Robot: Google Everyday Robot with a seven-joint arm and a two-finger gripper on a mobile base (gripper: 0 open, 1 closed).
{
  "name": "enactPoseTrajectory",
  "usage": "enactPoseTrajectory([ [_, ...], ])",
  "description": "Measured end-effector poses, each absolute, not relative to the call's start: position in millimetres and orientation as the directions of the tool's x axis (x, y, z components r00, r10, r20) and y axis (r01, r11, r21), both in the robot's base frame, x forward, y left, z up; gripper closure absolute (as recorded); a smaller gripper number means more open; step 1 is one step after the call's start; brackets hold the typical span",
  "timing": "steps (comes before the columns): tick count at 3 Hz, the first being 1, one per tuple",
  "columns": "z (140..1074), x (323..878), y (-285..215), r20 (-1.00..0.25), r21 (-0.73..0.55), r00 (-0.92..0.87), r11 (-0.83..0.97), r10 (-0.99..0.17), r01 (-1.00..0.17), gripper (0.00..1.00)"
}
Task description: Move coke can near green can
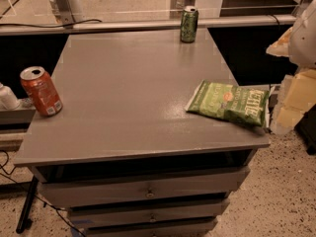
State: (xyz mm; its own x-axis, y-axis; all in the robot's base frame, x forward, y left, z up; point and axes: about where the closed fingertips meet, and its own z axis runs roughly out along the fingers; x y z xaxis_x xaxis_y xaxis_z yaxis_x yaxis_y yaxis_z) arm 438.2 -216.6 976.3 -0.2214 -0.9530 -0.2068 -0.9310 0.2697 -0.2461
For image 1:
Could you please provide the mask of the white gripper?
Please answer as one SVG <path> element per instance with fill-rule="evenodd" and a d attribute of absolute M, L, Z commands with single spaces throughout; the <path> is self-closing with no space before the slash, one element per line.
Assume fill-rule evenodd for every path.
<path fill-rule="evenodd" d="M 300 68 L 286 75 L 277 94 L 270 129 L 284 135 L 294 130 L 304 115 L 316 105 L 316 0 L 266 50 L 269 55 L 289 57 Z"/>

